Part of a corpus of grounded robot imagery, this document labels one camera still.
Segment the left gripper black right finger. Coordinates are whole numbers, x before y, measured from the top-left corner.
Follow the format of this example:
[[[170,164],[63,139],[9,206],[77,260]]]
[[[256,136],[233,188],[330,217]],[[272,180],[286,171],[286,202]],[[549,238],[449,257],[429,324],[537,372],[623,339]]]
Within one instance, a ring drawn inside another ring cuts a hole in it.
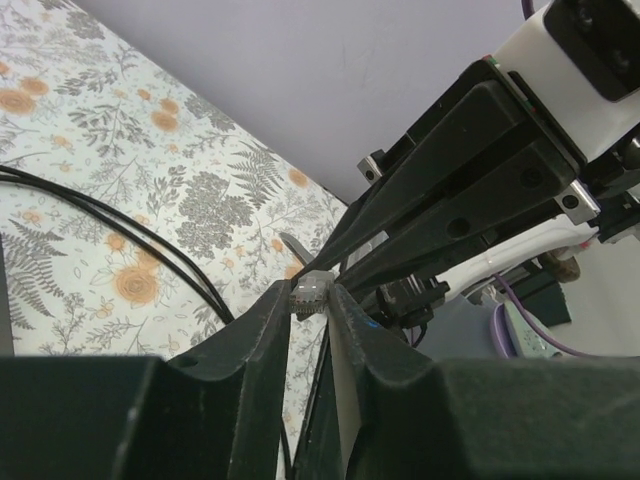
[[[639,363],[434,361],[333,285],[327,317],[350,479],[635,479]]]

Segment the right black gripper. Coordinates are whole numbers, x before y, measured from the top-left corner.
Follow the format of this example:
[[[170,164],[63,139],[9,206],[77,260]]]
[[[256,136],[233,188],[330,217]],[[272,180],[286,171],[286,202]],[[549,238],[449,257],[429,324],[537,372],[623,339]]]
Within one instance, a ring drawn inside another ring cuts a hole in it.
[[[341,275],[353,293],[438,275],[559,213],[575,224],[599,213],[573,142],[492,58],[472,63],[377,159],[380,179],[308,265],[328,270],[386,233]]]

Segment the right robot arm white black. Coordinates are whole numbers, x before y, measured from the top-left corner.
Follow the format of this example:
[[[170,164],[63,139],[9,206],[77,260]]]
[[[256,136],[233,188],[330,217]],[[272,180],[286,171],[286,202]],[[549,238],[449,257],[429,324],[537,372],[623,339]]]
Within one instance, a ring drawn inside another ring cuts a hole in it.
[[[312,261],[386,325],[425,325],[467,288],[639,219],[639,127],[595,159],[522,76],[471,64],[373,164],[381,172]]]

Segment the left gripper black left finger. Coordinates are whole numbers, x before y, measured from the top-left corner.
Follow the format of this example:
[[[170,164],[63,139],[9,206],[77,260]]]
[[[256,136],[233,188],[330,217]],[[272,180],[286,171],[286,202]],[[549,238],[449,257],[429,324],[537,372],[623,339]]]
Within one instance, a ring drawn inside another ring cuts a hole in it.
[[[290,284],[170,361],[5,357],[5,479],[271,479],[287,366]]]

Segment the black network switch box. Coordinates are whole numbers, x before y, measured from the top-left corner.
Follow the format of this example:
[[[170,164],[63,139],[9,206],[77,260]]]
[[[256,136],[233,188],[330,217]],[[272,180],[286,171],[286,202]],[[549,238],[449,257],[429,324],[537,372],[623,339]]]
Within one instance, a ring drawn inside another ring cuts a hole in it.
[[[2,356],[14,355],[4,252],[0,253],[0,351]]]

